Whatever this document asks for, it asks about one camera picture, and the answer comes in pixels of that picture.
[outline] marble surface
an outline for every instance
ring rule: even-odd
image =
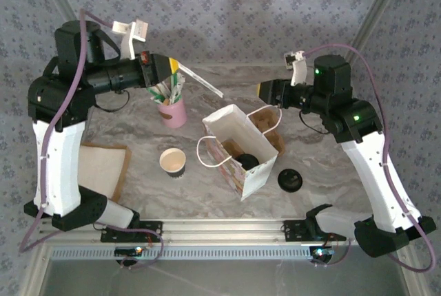
[[[115,114],[94,110],[87,140],[101,144],[124,144],[132,160],[120,203],[140,212],[142,218],[301,218],[323,203],[357,212],[370,211],[370,204],[358,175],[334,137],[307,129],[297,109],[283,111],[278,127],[286,152],[276,160],[267,184],[244,202],[225,182],[217,169],[206,168],[196,157],[196,143],[203,135],[202,118],[229,104],[249,113],[264,103],[256,97],[256,84],[272,78],[287,78],[283,67],[193,67],[197,74],[223,91],[219,98],[187,77],[183,95],[188,115],[179,129],[162,125],[156,104],[145,89],[132,89],[129,104]],[[116,107],[124,97],[100,96],[104,107]],[[318,117],[305,121],[320,128]],[[187,156],[186,172],[171,179],[159,167],[160,154],[170,147]],[[205,146],[201,157],[209,161]],[[285,193],[277,176],[286,168],[298,170],[303,186]]]

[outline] metal frame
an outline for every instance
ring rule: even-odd
[[[322,242],[286,242],[280,230],[280,219],[164,219],[163,239],[166,246],[320,246]],[[55,231],[50,221],[43,221],[40,237]],[[20,288],[20,296],[39,295],[46,269],[54,248],[58,246],[108,247],[100,242],[101,233],[85,226],[62,233],[38,246],[26,269]],[[113,246],[138,246],[139,244],[113,244]],[[398,257],[412,266],[419,266],[416,251],[409,245],[398,251]],[[423,274],[403,270],[411,296],[430,296],[429,286]]]

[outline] pen holder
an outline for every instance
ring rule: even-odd
[[[177,129],[187,121],[187,113],[185,112],[184,99],[181,98],[173,105],[157,105],[159,114],[165,126]]]

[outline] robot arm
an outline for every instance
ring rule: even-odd
[[[324,207],[315,215],[321,231],[356,238],[362,249],[372,257],[396,251],[419,237],[398,205],[384,175],[384,135],[378,115],[370,103],[353,98],[351,68],[341,56],[316,58],[313,85],[298,83],[292,86],[290,80],[280,79],[267,81],[260,84],[259,97],[271,105],[296,107],[304,114],[318,114],[323,126],[342,145],[360,176],[373,215]],[[410,214],[425,233],[435,230],[433,220],[421,216],[410,201],[390,159],[388,166],[395,188]]]
[[[46,203],[41,203],[41,185],[38,183],[34,200],[25,204],[24,209],[35,217],[43,207],[44,217],[52,217],[52,225],[62,231],[93,222],[136,228],[139,222],[137,212],[78,185],[81,136],[89,108],[96,105],[97,94],[154,86],[175,73],[178,63],[167,56],[149,52],[141,52],[134,59],[120,60],[119,49],[97,23],[88,21],[86,29],[88,53],[81,82],[68,109],[55,125],[48,145]],[[30,86],[28,109],[34,122],[38,157],[41,156],[46,129],[72,84],[80,53],[79,37],[78,21],[67,22],[57,29],[55,41],[58,56],[49,62],[43,76]],[[114,48],[118,55],[116,58],[105,60],[103,41]],[[55,67],[58,67],[58,74],[54,73]]]

